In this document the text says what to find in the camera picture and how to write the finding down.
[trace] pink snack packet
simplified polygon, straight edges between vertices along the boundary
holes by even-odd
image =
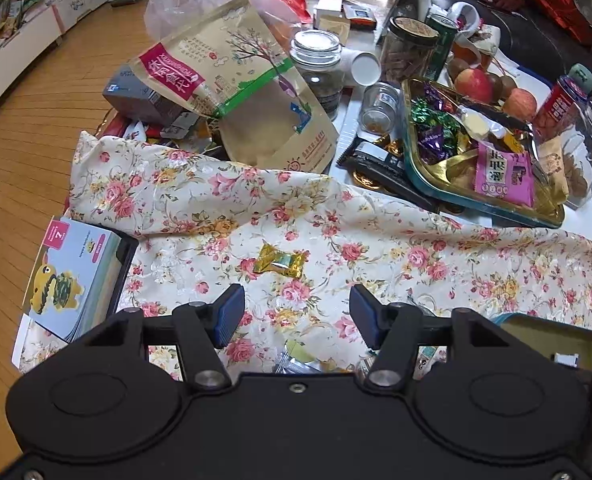
[[[486,142],[478,143],[476,192],[533,207],[533,187],[528,153],[499,152]]]

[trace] gray box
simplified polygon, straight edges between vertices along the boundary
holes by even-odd
[[[126,64],[109,79],[103,97],[119,114],[144,123],[170,126],[187,111],[145,85]]]

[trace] red label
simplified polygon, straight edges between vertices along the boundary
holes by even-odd
[[[196,70],[171,57],[160,43],[140,56],[140,60],[149,75],[185,101],[191,97],[198,85],[205,81]]]
[[[58,250],[62,247],[65,241],[65,235],[67,234],[70,225],[67,222],[61,222],[60,220],[52,220],[45,237],[42,239],[43,245],[51,247],[52,249]]]
[[[102,234],[100,235],[100,238],[98,238],[98,243],[96,244],[96,250],[94,251],[94,254],[92,255],[92,263],[95,264],[96,260],[98,259],[98,255],[100,254],[100,249],[103,248],[103,244],[105,243],[105,235]]]

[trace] purple candy wrapper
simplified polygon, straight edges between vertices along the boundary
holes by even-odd
[[[528,153],[499,152],[486,142],[478,143],[476,192],[533,207],[533,187]]]
[[[445,151],[445,135],[442,125],[438,124],[423,132],[423,138],[418,141],[418,147],[423,161],[427,164],[437,164],[441,160],[448,158],[449,154]]]

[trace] kiwi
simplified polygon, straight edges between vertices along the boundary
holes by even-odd
[[[500,76],[492,74],[491,72],[487,73],[487,79],[489,79],[489,83],[492,84],[492,102],[495,103],[496,101],[498,101],[498,99],[500,99],[500,95],[502,94],[502,80],[500,79]]]
[[[511,94],[514,88],[518,88],[518,85],[516,85],[516,82],[508,75],[502,76],[500,81],[502,81],[502,92],[500,92],[500,99],[505,100],[509,97],[509,94]]]
[[[469,68],[469,63],[467,63],[464,59],[460,59],[460,57],[455,57],[449,64],[447,65],[447,73],[452,81],[455,81],[464,69]]]

